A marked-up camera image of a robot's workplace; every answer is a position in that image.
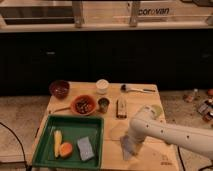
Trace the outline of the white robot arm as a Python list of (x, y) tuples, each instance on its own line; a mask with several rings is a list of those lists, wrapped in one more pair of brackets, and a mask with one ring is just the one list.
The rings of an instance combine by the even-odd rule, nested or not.
[(213, 160), (213, 130), (163, 123), (156, 120), (162, 109), (143, 106), (130, 119), (125, 135), (126, 150), (135, 155), (147, 136), (180, 146)]

